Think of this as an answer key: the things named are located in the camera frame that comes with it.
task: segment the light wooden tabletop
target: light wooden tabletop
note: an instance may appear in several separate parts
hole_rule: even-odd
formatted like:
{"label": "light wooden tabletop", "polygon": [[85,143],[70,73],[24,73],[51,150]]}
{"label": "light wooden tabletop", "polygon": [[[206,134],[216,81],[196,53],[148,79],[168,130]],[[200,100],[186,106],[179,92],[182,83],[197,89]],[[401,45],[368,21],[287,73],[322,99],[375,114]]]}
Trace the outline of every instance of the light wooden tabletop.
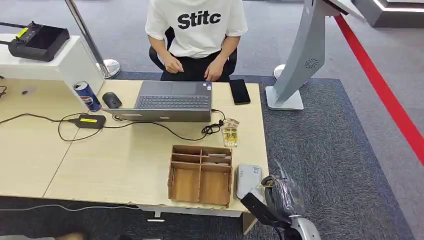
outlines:
{"label": "light wooden tabletop", "polygon": [[[123,108],[133,108],[142,81],[107,80],[99,96],[114,92],[121,99]],[[247,84],[251,103],[235,106],[228,83],[212,85],[212,108],[221,110],[227,118],[240,121],[238,147],[233,148],[233,173],[240,163],[262,167],[268,175],[267,151],[262,121],[259,86]],[[105,112],[106,126],[121,126]],[[222,116],[212,114],[212,123]],[[206,123],[163,123],[186,138],[201,137]],[[77,138],[93,133],[80,129]],[[86,140],[73,142],[57,170],[46,198],[138,204],[165,207],[222,209],[220,205],[198,204],[168,199],[168,171],[172,145],[197,145],[223,147],[221,133],[209,135],[203,140],[190,142],[172,135],[166,129],[153,124],[134,124],[118,129],[103,129]],[[236,199],[234,180],[228,210],[246,211]]]}
{"label": "light wooden tabletop", "polygon": [[[63,81],[2,79],[0,86],[7,86],[0,121],[23,113],[60,120],[87,112]],[[77,131],[70,123],[61,127],[66,139]],[[0,195],[43,197],[70,145],[59,138],[58,123],[45,119],[23,116],[0,124]]]}

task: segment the white platform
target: white platform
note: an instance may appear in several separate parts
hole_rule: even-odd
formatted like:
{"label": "white platform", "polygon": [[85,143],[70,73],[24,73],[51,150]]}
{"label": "white platform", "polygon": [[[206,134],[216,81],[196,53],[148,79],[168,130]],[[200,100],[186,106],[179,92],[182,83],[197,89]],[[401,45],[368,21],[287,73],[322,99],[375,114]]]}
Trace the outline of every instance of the white platform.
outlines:
{"label": "white platform", "polygon": [[295,91],[285,102],[276,101],[279,96],[273,86],[265,87],[265,94],[268,108],[271,110],[302,111],[304,109],[299,90]]}
{"label": "white platform", "polygon": [[[15,34],[0,34],[2,41],[10,42],[13,38]],[[0,44],[0,75],[6,79],[64,81],[78,99],[74,84],[86,81],[97,94],[105,80],[80,36],[71,36],[50,62],[12,56],[8,46]]]}

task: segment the red floor line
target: red floor line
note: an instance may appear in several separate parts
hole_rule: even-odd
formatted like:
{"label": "red floor line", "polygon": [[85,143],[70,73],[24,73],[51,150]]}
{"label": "red floor line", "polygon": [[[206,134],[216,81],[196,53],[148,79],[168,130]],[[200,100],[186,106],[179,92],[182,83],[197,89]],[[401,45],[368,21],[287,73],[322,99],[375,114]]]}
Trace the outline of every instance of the red floor line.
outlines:
{"label": "red floor line", "polygon": [[361,45],[358,38],[355,36],[354,32],[349,27],[343,16],[338,15],[334,18],[341,32],[343,33],[344,38],[352,49],[353,54],[356,56],[356,59],[368,77],[369,82],[374,87],[374,90],[377,92],[377,95],[383,102],[391,118],[402,132],[403,136],[409,143],[412,150],[415,152],[418,159],[424,165],[424,138],[420,131],[418,131],[417,127],[414,125],[407,112],[396,99],[396,96],[393,94],[390,87],[377,70],[373,61],[368,56],[364,47]]}

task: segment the black pants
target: black pants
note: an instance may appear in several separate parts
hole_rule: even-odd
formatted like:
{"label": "black pants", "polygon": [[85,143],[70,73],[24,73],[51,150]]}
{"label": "black pants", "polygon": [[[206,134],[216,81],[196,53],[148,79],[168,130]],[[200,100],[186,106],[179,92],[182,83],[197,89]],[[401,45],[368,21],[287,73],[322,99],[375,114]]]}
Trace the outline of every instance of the black pants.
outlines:
{"label": "black pants", "polygon": [[[179,56],[176,57],[178,61],[182,64],[182,68],[184,72],[170,73],[168,71],[164,71],[161,81],[195,81],[202,82],[205,81],[205,72],[208,68],[209,64],[215,60],[215,58],[220,54],[220,51],[212,53],[211,55],[203,58],[191,58],[188,56]],[[228,61],[225,63],[221,77],[217,80],[217,82],[225,82],[227,83],[230,80],[230,74],[228,72]]]}

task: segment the black office chair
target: black office chair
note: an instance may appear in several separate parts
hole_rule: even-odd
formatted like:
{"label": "black office chair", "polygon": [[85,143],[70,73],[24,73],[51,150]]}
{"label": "black office chair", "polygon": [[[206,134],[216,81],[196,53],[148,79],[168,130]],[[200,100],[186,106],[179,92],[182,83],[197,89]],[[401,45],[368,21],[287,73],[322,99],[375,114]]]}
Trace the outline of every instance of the black office chair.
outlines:
{"label": "black office chair", "polygon": [[[171,47],[171,43],[175,38],[175,32],[172,27],[168,28],[165,31],[165,37],[166,37],[166,49],[169,50]],[[154,64],[156,64],[156,66],[162,69],[162,71],[166,71],[164,64],[161,62],[161,60],[159,60],[158,53],[153,49],[152,46],[150,46],[148,55],[150,59],[154,62]],[[237,63],[237,48],[228,57],[228,74],[229,75],[234,73],[234,70],[236,69],[236,63]]]}

